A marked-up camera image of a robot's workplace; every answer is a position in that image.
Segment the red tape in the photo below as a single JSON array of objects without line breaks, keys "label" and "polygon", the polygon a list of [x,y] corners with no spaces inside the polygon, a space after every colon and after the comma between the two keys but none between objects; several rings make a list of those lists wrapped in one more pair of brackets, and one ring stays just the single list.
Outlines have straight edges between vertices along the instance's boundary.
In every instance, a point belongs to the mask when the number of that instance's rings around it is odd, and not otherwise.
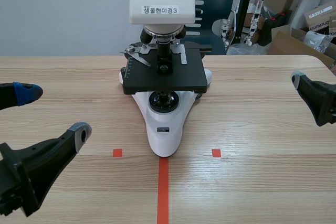
[{"label": "red tape", "polygon": [[169,159],[160,157],[157,224],[169,224]]},{"label": "red tape", "polygon": [[212,149],[212,156],[213,157],[222,157],[222,154],[220,152],[221,152],[221,149]]},{"label": "red tape", "polygon": [[112,157],[122,157],[122,149],[114,149]]}]

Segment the wood grain surface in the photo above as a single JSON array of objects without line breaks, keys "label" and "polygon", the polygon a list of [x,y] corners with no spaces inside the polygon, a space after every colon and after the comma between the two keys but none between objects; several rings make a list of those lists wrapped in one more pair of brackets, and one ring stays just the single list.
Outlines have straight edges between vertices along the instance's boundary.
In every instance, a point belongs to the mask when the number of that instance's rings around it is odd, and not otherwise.
[{"label": "wood grain surface", "polygon": [[[41,210],[0,223],[156,223],[158,165],[142,115],[124,95],[123,57],[0,57],[0,82],[35,83],[43,97],[0,112],[0,142],[28,147],[73,123],[92,136]],[[170,157],[170,224],[336,223],[336,126],[316,126],[290,74],[335,76],[310,56],[207,56],[208,92]],[[122,157],[112,157],[122,148]],[[222,157],[212,157],[212,149]]]}]

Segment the white microscope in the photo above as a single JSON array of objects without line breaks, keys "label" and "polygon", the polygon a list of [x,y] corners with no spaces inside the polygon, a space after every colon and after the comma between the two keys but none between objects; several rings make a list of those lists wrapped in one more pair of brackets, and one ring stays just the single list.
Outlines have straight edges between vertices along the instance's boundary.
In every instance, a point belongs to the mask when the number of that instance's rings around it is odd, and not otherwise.
[{"label": "white microscope", "polygon": [[142,24],[141,42],[123,52],[119,79],[146,122],[149,144],[160,157],[173,155],[195,100],[206,93],[212,73],[202,56],[210,46],[180,44],[185,24],[195,23],[195,0],[130,0],[130,22]]}]

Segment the black stage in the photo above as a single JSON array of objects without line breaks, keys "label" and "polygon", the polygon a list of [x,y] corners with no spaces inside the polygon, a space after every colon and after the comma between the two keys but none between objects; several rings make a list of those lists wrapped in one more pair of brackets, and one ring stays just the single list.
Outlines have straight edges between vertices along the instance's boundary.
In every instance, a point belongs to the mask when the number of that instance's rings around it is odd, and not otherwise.
[{"label": "black stage", "polygon": [[148,67],[132,57],[128,58],[126,73],[123,78],[125,94],[137,92],[173,92],[194,91],[206,93],[207,80],[199,49],[185,49],[187,64],[181,64],[181,55],[172,55],[173,73],[158,74],[157,50],[151,50],[148,55],[139,54],[152,66]]}]

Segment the chair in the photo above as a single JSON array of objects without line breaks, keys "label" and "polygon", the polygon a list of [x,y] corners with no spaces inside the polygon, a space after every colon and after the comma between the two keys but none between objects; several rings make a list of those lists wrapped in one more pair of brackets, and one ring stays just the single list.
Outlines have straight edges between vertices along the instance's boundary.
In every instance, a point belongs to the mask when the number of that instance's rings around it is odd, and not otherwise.
[{"label": "chair", "polygon": [[187,32],[199,32],[200,35],[188,35],[187,33],[182,42],[190,41],[198,44],[212,45],[213,50],[211,53],[207,53],[207,55],[226,55],[227,50],[225,49],[224,42],[220,37],[213,33],[212,26],[213,23],[219,19],[229,18],[233,0],[198,1],[204,1],[203,5],[196,6],[196,24],[200,24],[201,26],[186,26],[185,29]]}]

